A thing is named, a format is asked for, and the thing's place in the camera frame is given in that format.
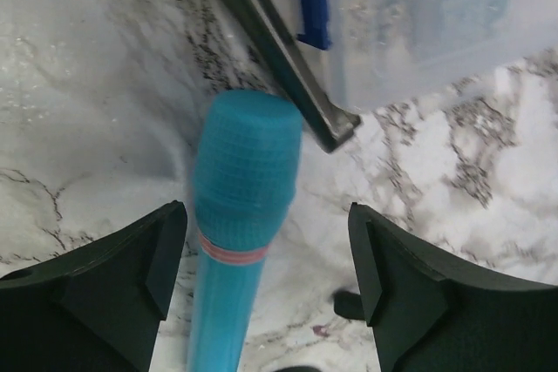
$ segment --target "reddish brown spot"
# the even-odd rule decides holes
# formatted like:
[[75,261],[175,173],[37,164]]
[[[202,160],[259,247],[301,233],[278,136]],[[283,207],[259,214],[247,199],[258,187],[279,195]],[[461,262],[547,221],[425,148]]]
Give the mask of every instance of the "reddish brown spot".
[[329,337],[328,329],[325,326],[312,326],[312,331],[318,337]]

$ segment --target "blue latch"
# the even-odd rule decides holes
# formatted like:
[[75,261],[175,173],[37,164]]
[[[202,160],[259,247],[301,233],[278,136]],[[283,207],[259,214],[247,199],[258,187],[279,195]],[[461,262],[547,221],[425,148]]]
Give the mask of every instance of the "blue latch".
[[328,50],[331,46],[328,34],[328,0],[300,0],[300,4],[304,33],[296,34],[296,39],[320,50]]

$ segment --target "metal tool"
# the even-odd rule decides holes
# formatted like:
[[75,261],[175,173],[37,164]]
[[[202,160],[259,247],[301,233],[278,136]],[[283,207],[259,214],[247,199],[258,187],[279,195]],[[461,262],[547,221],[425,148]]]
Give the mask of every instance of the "metal tool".
[[222,0],[246,31],[287,97],[326,152],[350,139],[361,119],[334,106],[307,65],[271,0]]

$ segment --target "textured grip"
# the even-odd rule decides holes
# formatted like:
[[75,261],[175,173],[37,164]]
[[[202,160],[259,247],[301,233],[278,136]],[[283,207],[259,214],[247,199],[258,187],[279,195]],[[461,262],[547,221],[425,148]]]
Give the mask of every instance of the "textured grip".
[[200,230],[216,246],[267,246],[295,195],[303,119],[290,102],[260,91],[217,96],[194,170]]

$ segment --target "white marble table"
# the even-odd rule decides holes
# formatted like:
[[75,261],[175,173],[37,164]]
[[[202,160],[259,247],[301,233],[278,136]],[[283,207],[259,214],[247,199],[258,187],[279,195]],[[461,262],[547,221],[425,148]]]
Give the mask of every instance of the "white marble table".
[[[216,0],[0,0],[0,11],[0,275],[188,203],[211,97],[274,90]],[[548,51],[491,74],[484,99],[379,110],[333,155],[307,135],[241,371],[379,371],[371,331],[332,311],[335,290],[356,288],[352,201],[465,259],[558,284],[557,69]],[[154,372],[184,370],[194,275],[187,248]]]

